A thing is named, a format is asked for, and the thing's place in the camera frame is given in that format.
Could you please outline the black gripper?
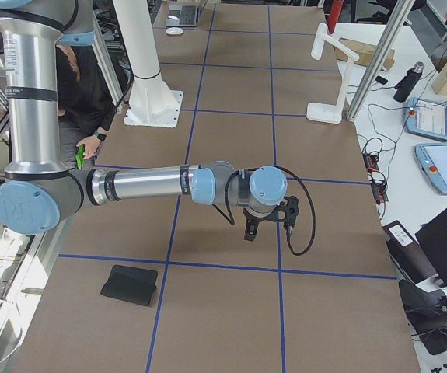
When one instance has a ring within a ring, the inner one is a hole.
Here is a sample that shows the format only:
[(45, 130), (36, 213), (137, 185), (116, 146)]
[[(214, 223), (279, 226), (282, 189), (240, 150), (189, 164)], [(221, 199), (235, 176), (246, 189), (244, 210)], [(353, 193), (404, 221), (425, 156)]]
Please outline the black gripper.
[(253, 241), (256, 238), (258, 226), (262, 221), (271, 221), (271, 222), (281, 221), (277, 208), (273, 209), (268, 214), (261, 214), (261, 215), (258, 215), (257, 212), (249, 208), (244, 208), (243, 213), (246, 217), (246, 226), (244, 232), (244, 239), (246, 241)]

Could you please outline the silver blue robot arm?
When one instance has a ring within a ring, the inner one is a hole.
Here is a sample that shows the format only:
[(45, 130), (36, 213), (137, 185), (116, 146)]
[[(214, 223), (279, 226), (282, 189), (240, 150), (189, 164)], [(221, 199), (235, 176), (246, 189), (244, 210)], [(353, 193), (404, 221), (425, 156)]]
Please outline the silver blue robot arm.
[(60, 159), (56, 44), (94, 41), (91, 1), (0, 1), (5, 94), (12, 161), (0, 186), (0, 222), (36, 235), (84, 207), (140, 197), (188, 195), (199, 204), (237, 206), (246, 216), (246, 239), (263, 220), (278, 221), (292, 204), (282, 171), (273, 166), (207, 166), (105, 172), (69, 169)]

